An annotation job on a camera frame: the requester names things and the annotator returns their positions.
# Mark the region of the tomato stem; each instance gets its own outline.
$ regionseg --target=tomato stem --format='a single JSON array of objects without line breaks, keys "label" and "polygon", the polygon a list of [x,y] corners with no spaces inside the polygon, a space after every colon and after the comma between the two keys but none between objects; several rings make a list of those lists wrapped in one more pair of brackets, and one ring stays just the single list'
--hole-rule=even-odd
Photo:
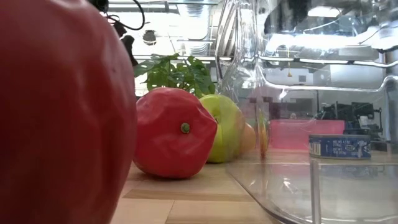
[{"label": "tomato stem", "polygon": [[181,124],[181,132],[184,134],[188,134],[190,130],[190,125],[188,123]]}]

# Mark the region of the pink container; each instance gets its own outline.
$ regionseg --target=pink container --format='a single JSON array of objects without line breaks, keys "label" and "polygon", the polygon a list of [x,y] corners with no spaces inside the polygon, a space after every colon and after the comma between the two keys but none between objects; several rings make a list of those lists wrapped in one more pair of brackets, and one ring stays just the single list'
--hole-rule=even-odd
[{"label": "pink container", "polygon": [[344,121],[275,119],[270,121],[268,150],[308,150],[310,134],[343,134]]}]

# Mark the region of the clear plastic bin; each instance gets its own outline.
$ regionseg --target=clear plastic bin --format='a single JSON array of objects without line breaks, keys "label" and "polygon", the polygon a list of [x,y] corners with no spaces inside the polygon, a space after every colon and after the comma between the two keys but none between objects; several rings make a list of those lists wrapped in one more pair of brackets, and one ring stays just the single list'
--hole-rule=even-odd
[{"label": "clear plastic bin", "polygon": [[256,133],[237,154],[223,127],[228,172],[282,222],[398,223],[397,20],[396,0],[226,0],[218,92]]}]

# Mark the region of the red tomato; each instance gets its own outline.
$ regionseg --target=red tomato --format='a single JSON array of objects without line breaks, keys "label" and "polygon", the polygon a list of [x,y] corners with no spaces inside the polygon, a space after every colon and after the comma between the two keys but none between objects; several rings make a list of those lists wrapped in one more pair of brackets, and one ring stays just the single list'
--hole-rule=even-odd
[{"label": "red tomato", "polygon": [[133,161],[152,175],[187,178],[205,165],[217,123],[198,98],[176,88],[156,88],[137,101]]},{"label": "red tomato", "polygon": [[0,7],[0,223],[109,223],[135,147],[134,75],[85,0]]}]

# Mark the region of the tin can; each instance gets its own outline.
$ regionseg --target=tin can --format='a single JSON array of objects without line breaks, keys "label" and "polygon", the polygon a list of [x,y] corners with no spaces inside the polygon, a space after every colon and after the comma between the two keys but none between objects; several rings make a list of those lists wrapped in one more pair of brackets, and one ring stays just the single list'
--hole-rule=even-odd
[{"label": "tin can", "polygon": [[310,134],[312,157],[327,159],[370,159],[371,139],[367,135]]}]

